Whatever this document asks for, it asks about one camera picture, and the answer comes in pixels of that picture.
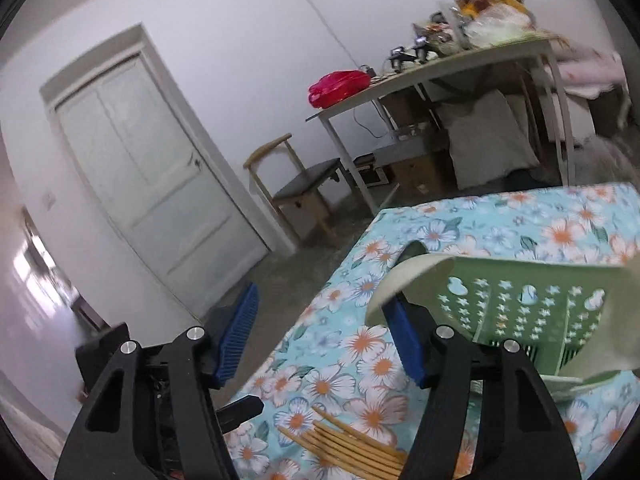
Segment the bamboo chopstick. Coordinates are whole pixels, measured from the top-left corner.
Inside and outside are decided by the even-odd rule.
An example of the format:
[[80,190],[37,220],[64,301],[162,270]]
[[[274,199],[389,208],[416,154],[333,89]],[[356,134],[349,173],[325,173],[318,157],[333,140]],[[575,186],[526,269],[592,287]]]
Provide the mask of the bamboo chopstick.
[[349,434],[351,437],[354,437],[364,443],[367,443],[367,445],[372,446],[372,448],[377,448],[378,450],[388,454],[388,455],[393,455],[395,456],[398,460],[405,460],[407,458],[407,453],[401,450],[398,450],[397,448],[393,448],[390,445],[387,445],[385,443],[382,443],[378,440],[375,440],[371,437],[369,437],[367,434],[364,434],[361,431],[358,431],[357,429],[355,429],[352,426],[349,426],[346,424],[346,422],[342,422],[341,420],[339,420],[338,418],[334,417],[333,415],[329,414],[328,412],[326,412],[323,408],[319,408],[318,405],[313,405],[311,407],[317,414],[320,415],[320,417],[324,420],[326,420],[327,422],[329,422],[330,424],[332,424],[333,426],[335,426],[336,428],[340,428],[344,434]]
[[300,434],[282,426],[277,426],[277,430],[316,456],[321,465],[341,468],[363,479],[398,479],[407,460],[403,452],[321,422],[315,422],[311,429]]

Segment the white ceramic soup spoon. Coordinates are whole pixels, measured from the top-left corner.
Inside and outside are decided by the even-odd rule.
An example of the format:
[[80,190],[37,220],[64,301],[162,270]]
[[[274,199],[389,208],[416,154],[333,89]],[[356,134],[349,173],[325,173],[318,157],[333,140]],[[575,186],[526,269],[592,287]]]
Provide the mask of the white ceramic soup spoon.
[[414,256],[397,263],[376,286],[367,304],[364,324],[386,326],[383,307],[399,294],[426,308],[435,300],[439,287],[446,283],[455,263],[454,257],[435,254]]

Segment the floral blue tablecloth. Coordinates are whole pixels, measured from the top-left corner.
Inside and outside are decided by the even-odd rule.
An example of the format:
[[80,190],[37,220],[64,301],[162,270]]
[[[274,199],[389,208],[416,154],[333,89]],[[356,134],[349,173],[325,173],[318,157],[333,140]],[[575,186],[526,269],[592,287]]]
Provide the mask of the floral blue tablecloth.
[[639,255],[639,194],[625,183],[468,196],[385,209],[271,344],[249,344],[241,396],[262,414],[228,434],[240,479],[358,479],[280,434],[311,407],[407,453],[398,479],[621,479],[639,474],[639,369],[565,401],[514,339],[480,344],[439,307],[428,388],[406,374],[390,329],[364,324],[376,286],[410,242],[431,254],[586,266]]

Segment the wooden chair dark seat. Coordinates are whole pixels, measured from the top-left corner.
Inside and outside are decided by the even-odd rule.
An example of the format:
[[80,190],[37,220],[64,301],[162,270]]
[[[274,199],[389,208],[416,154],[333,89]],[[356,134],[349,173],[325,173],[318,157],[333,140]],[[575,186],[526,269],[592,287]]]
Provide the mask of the wooden chair dark seat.
[[[328,219],[331,217],[331,208],[329,202],[322,195],[320,188],[328,181],[343,181],[349,186],[349,189],[353,191],[355,189],[354,182],[352,182],[352,178],[349,177],[348,171],[339,158],[331,158],[324,162],[318,162],[318,164],[310,167],[305,166],[292,147],[291,139],[292,134],[287,133],[284,136],[279,136],[277,139],[258,146],[258,148],[247,157],[243,168],[250,175],[254,185],[262,192],[262,196],[264,196],[264,199],[271,206],[272,210],[277,214],[282,226],[286,226],[294,237],[298,240],[302,239],[299,232],[296,231],[296,227],[293,226],[291,220],[283,212],[284,206],[295,206],[298,209],[308,210],[314,217],[314,220],[316,220],[318,226],[326,233],[326,236],[329,237],[330,240],[335,240],[336,235],[334,229],[332,229],[328,223]],[[258,168],[268,156],[280,150],[280,148],[288,154],[288,159],[297,169],[297,174],[283,188],[280,188],[278,192],[272,194],[265,183],[262,182],[262,178],[259,177]]]

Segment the green plastic utensil basket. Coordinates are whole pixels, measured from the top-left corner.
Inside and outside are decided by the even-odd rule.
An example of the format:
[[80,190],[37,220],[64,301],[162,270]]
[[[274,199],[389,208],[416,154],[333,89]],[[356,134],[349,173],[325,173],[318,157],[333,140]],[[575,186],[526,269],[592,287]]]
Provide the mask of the green plastic utensil basket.
[[600,323],[620,266],[457,257],[435,304],[480,344],[516,340],[536,370],[556,376]]

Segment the white door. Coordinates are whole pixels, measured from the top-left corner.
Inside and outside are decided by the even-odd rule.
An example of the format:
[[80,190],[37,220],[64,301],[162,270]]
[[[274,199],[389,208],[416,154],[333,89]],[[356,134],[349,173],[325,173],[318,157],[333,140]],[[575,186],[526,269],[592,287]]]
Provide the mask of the white door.
[[202,318],[288,237],[250,197],[144,27],[40,89],[51,128],[114,233],[168,298]]

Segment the red bag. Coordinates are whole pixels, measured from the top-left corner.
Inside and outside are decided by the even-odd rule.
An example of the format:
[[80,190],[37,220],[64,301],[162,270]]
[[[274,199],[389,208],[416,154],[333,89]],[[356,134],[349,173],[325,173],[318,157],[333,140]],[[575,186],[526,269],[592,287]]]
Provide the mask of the red bag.
[[338,70],[321,77],[308,89],[313,108],[326,110],[370,87],[371,77],[361,70]]

